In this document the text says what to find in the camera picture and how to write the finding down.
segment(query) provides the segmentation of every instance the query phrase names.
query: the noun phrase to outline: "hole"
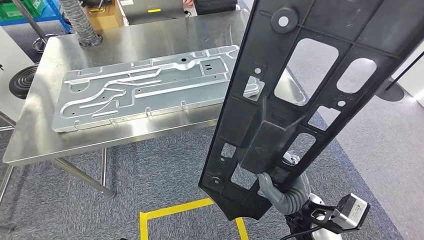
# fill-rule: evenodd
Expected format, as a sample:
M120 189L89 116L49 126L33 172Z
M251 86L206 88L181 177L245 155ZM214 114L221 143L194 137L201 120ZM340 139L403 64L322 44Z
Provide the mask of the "hole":
M221 150L221 156L224 158L232 158L235 152L236 152L235 146L225 143L224 147Z
M326 131L328 126L333 123L333 121L337 118L337 116L339 116L339 114L339 110L336 110L334 108L328 108L325 106L319 106L307 123L311 126L316 127L317 129Z
M337 103L337 106L339 106L339 107L344 107L345 105L346 105L346 102L345 101L339 101Z
M300 40L287 64L297 82L284 70L274 89L274 95L289 103L304 106L309 99L305 99L300 89L312 97L338 55L339 51L333 46L310 38Z
M348 94L354 94L376 71L377 65L368 58L358 58L350 63L337 81L337 88Z
M262 197L264 197L264 198L266 198L267 196L265 196L265 194L259 189L259 191L257 191L257 194L259 195L259 196L262 196Z
M244 88L243 97L255 102L258 101L264 86L265 82L254 76L249 76L246 87Z
M299 159L302 160L304 155L309 151L314 143L314 136L309 133L302 132L297 135L296 139L291 143L291 146L288 148L287 152L290 153L291 157L298 156Z
M278 25L280 25L281 27L285 27L287 26L287 24L289 24L289 18L286 16L282 16L278 19Z
M254 173L243 169L242 167L240 167L240 165L237 165L237 167L235 167L235 170L231 176L231 182L239 185L244 189L250 189L255 183L256 179L257 177Z

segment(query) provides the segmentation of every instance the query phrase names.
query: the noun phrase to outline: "metal plate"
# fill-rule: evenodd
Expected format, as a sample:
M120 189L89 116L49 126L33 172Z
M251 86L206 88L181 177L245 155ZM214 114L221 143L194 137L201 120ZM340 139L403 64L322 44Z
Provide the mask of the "metal plate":
M222 103L237 45L66 73L52 121L72 132ZM244 91L259 93L256 79Z

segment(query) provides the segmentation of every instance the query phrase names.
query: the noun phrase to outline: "yellow tape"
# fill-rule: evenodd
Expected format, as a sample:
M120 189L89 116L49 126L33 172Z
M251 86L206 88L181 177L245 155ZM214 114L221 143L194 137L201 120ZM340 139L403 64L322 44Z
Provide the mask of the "yellow tape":
M246 231L245 222L242 217L235 219L235 224L237 224L238 233L240 234L241 240L249 240L248 231Z
M146 215L147 215L147 219L149 220L149 219L160 218L166 215L177 214L177 213L185 212L188 210L201 208L201 207L212 205L212 204L214 204L214 202L211 199L204 198L201 200L192 201L192 202L184 203L181 205L170 206L170 207L162 208L159 210L147 212Z
M204 198L197 201L192 201L180 205L170 206L150 212L140 212L140 239L148 240L149 232L148 232L148 220L156 219L160 217L164 217L167 215L177 214L193 209L198 209L201 207L209 206L214 204L214 202L210 198ZM237 225L238 232L240 234L241 240L249 240L248 232L246 231L245 222L243 218L239 217L235 219L235 224Z
M148 240L149 232L147 230L147 215L144 212L140 212L140 239Z
M161 11L160 8L147 10L148 13L157 13L157 12L160 12L160 11Z

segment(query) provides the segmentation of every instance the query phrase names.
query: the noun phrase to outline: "black plastic panel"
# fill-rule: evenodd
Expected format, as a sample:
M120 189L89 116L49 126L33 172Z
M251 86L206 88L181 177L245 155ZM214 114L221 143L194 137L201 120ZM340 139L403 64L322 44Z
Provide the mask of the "black plastic panel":
M288 18L284 27L281 17ZM256 0L200 188L230 220L262 217L271 203L258 195L257 180L250 189L231 182L237 165L268 172L278 189L287 190L421 42L423 20L422 0ZM307 104L297 106L277 98L274 89L302 39L330 45L338 57ZM340 91L339 78L359 58L374 61L375 72L357 92ZM243 97L249 76L265 83L257 101ZM319 106L340 111L326 130L308 124ZM312 135L315 143L298 164L287 165L282 156L300 133ZM236 147L231 158L221 156L225 143Z

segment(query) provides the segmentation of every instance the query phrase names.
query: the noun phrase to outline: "white wall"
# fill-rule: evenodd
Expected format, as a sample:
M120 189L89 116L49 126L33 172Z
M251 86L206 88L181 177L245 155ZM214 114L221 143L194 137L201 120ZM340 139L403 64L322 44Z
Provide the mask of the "white wall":
M0 69L0 112L18 121L25 101L10 93L9 82L17 72L34 63L1 26L0 46L0 65L4 69Z
M396 79L422 52L424 52L424 41L394 72L392 75L393 79ZM398 83L424 107L424 57L416 62L415 65L399 79Z

